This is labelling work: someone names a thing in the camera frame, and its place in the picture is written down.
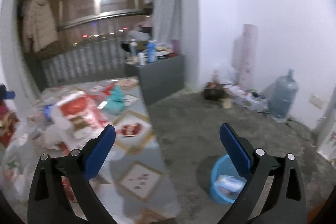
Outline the teal plastic bag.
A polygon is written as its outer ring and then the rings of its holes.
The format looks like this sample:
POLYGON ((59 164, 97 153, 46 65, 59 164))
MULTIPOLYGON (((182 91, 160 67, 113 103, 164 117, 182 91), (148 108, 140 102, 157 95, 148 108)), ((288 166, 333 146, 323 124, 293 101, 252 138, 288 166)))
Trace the teal plastic bag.
POLYGON ((119 115, 125 109, 123 92, 118 85, 114 85, 108 89, 108 95, 105 98, 106 105, 103 110, 112 115, 119 115))

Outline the blue plastic trash bin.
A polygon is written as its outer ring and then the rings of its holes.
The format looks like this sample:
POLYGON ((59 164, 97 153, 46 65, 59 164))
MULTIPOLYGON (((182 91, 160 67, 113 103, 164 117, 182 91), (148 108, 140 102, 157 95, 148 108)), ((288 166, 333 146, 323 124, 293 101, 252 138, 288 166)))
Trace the blue plastic trash bin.
POLYGON ((228 155, 217 160, 211 170, 210 197, 218 204, 234 203, 246 184, 228 155))

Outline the red white plastic bag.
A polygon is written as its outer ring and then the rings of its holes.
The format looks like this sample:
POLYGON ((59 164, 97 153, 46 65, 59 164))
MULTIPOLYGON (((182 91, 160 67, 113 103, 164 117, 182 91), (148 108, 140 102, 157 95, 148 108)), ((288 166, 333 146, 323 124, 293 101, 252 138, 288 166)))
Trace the red white plastic bag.
POLYGON ((66 93, 53 105, 51 125, 42 135, 42 144, 49 149, 82 149, 108 124, 96 102, 82 90, 66 93))

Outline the blue snack packet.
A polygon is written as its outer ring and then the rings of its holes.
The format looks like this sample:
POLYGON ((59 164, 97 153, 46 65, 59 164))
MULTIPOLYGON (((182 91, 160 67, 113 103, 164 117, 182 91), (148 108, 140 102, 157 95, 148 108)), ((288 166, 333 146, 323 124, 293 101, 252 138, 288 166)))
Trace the blue snack packet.
POLYGON ((51 110, 52 110, 53 106, 54 106, 53 104, 43 106, 44 118, 49 122, 52 121, 51 110))

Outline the dark bag on floor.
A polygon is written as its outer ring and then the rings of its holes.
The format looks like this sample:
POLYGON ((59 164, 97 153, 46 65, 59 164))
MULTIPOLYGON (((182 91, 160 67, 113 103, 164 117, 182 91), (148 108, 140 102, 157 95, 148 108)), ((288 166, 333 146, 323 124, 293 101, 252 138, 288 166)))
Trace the dark bag on floor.
POLYGON ((209 101, 218 101, 225 97, 224 85, 208 82, 203 90, 203 98, 209 101))

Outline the large water jug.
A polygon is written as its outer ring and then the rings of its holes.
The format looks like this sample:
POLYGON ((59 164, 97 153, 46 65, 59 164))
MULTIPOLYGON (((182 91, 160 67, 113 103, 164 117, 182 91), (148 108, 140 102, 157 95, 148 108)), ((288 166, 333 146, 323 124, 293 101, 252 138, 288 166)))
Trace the large water jug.
POLYGON ((280 76, 274 83, 269 99, 269 114, 278 123, 288 119, 290 108, 298 92, 298 83, 294 79, 294 70, 289 69, 287 74, 280 76))

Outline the white plastic bag floor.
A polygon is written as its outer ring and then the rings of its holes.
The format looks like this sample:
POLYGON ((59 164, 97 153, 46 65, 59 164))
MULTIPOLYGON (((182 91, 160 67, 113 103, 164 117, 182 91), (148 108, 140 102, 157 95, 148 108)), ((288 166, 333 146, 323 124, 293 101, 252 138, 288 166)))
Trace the white plastic bag floor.
POLYGON ((220 63, 215 66, 213 82, 219 84, 236 83, 236 70, 229 63, 220 63))

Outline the metal balcony railing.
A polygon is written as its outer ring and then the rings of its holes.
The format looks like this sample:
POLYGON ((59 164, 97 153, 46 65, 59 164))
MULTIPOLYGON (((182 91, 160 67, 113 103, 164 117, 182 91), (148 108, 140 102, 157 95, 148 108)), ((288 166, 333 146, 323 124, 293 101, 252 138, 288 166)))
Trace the metal balcony railing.
POLYGON ((126 54, 114 38, 90 39, 42 61, 46 86, 55 87, 125 76, 126 54))

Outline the dark grey cabinet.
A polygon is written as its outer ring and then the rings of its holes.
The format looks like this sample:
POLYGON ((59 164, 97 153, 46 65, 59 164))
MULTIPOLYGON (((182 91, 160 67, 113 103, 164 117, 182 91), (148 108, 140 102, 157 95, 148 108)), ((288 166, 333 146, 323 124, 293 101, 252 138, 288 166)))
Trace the dark grey cabinet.
POLYGON ((183 55, 145 65, 125 64, 124 69, 127 77, 138 77, 146 106, 185 87, 185 57, 183 55))

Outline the pink patterned roll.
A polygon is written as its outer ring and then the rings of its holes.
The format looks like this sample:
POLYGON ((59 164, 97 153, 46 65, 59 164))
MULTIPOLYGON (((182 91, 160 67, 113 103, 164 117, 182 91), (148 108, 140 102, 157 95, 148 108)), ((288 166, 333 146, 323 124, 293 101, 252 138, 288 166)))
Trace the pink patterned roll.
POLYGON ((243 24, 242 35, 234 41, 232 66, 236 70, 237 83, 243 90, 253 88, 258 38, 258 26, 243 24))

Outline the white bottle on cabinet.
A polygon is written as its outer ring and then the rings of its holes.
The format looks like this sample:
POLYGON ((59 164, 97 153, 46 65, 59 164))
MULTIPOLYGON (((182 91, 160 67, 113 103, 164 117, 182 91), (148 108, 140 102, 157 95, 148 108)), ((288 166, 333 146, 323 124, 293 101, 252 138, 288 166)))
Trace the white bottle on cabinet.
POLYGON ((130 42, 129 42, 129 49, 130 49, 130 53, 131 53, 132 57, 137 56, 137 52, 138 52, 137 47, 138 47, 138 44, 137 44, 136 40, 131 39, 130 42))

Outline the blue bottle on cabinet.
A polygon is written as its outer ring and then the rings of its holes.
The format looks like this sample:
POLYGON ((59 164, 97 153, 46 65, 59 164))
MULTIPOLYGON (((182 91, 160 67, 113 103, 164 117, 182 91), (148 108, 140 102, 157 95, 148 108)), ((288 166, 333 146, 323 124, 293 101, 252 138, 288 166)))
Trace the blue bottle on cabinet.
POLYGON ((154 63, 154 62, 157 61, 156 48, 155 48, 155 41, 154 40, 151 40, 147 43, 146 53, 147 53, 147 62, 148 63, 154 63))

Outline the beige hanging coat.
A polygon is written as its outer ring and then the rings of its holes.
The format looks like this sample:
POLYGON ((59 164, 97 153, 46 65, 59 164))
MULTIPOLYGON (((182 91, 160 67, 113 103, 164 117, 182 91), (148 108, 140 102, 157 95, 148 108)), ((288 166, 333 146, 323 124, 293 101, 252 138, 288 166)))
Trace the beige hanging coat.
POLYGON ((23 18, 23 49, 39 52, 58 41, 58 32, 49 0, 30 0, 23 18))

